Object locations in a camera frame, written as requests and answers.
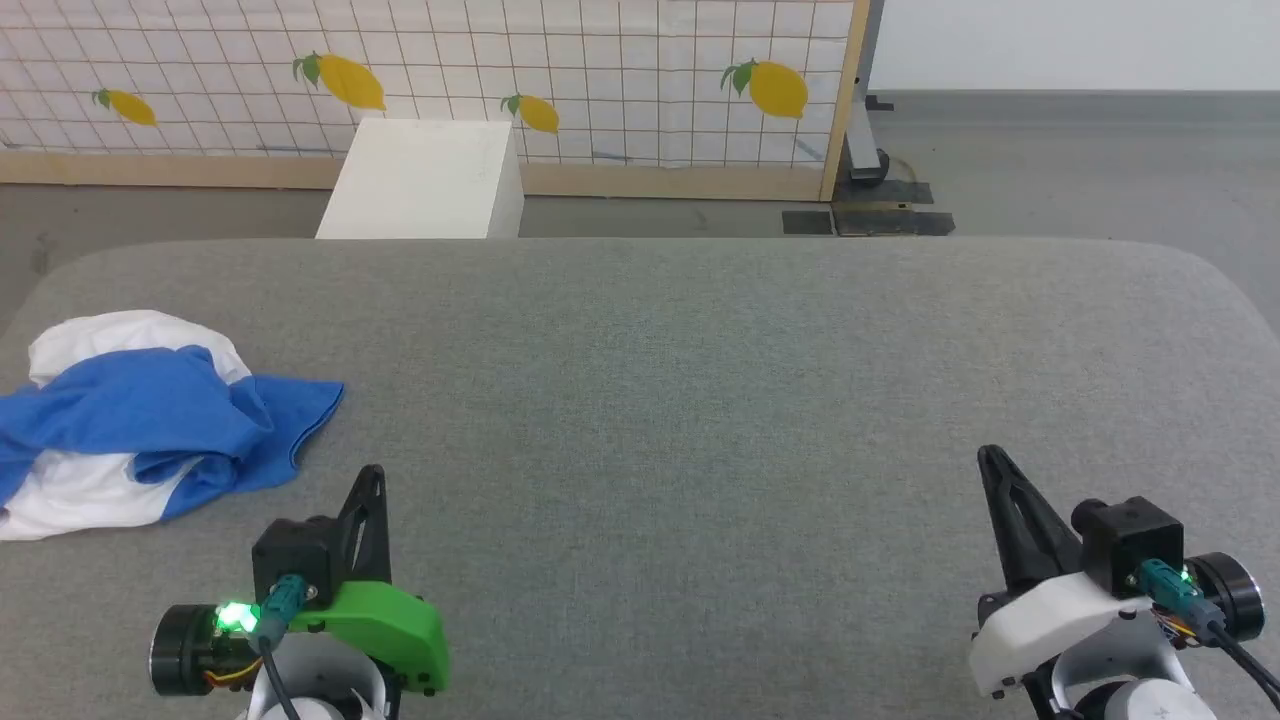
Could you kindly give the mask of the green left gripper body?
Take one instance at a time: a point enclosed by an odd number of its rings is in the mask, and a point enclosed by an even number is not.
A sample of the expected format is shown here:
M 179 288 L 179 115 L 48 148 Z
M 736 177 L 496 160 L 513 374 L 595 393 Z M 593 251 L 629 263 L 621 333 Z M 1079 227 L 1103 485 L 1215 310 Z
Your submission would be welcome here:
M 435 696 L 451 680 L 439 612 L 385 582 L 346 582 L 325 609 L 292 583 L 259 603 L 175 605 L 150 646 L 150 680 L 161 696 L 248 691 L 269 679 L 260 644 L 280 676 L 292 659 L 338 662 L 343 653 L 371 661 L 389 691 Z

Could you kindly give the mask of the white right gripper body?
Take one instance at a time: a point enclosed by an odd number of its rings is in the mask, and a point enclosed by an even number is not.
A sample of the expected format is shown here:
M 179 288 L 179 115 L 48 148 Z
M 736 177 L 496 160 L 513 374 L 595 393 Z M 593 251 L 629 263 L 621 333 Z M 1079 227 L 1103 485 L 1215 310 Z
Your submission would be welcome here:
M 1257 685 L 1265 665 L 1245 650 L 1265 626 L 1253 577 L 1231 556 L 1204 553 L 1180 568 L 1148 560 L 1119 598 L 1084 573 L 980 600 L 968 656 L 979 693 L 1001 698 L 1194 698 L 1179 652 L 1224 652 Z

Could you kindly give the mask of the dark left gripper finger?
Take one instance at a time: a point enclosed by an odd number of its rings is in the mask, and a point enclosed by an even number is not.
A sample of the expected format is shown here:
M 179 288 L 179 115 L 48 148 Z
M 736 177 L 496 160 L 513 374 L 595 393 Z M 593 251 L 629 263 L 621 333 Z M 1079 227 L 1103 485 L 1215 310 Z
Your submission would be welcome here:
M 371 565 L 372 466 L 362 466 L 338 516 L 344 579 L 367 582 Z
M 385 471 L 380 465 L 366 465 L 362 468 L 362 478 L 367 480 L 367 495 L 364 502 L 366 518 L 362 534 L 362 578 L 390 584 Z

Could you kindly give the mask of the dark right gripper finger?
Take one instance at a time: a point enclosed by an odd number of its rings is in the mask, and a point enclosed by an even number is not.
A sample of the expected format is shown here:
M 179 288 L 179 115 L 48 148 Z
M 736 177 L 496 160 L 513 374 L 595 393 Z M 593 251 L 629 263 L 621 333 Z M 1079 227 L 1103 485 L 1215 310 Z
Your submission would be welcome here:
M 1023 471 L 1021 475 L 1025 478 L 1020 509 L 1027 528 L 1023 532 L 1027 585 L 1079 571 L 1079 537 Z
M 1006 591 L 1025 591 L 1023 532 L 1027 528 L 1020 509 L 1025 478 L 1000 446 L 979 447 L 978 468 Z

